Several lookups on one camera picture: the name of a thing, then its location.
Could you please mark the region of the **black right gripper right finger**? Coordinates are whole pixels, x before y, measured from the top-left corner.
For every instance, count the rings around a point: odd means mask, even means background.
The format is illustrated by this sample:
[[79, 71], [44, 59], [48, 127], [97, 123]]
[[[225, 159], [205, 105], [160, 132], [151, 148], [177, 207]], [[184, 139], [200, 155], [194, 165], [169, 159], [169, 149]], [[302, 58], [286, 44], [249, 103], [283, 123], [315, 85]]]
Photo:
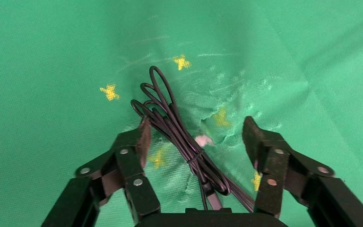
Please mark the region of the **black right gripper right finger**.
[[250, 116], [244, 119], [242, 139], [261, 176], [255, 213], [279, 218], [288, 191], [317, 227], [363, 227], [363, 203], [332, 168], [295, 151], [281, 134], [260, 128]]

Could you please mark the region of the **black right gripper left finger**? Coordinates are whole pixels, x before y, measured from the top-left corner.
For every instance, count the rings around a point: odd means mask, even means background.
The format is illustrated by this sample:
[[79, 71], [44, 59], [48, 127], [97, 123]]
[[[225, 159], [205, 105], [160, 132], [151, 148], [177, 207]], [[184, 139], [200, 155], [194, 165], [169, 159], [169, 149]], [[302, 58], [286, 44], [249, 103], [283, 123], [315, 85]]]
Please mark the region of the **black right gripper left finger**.
[[76, 170], [42, 226], [93, 227], [100, 207], [121, 189], [136, 226], [160, 213], [159, 200], [144, 172], [150, 137], [147, 117], [136, 129], [119, 133], [108, 151]]

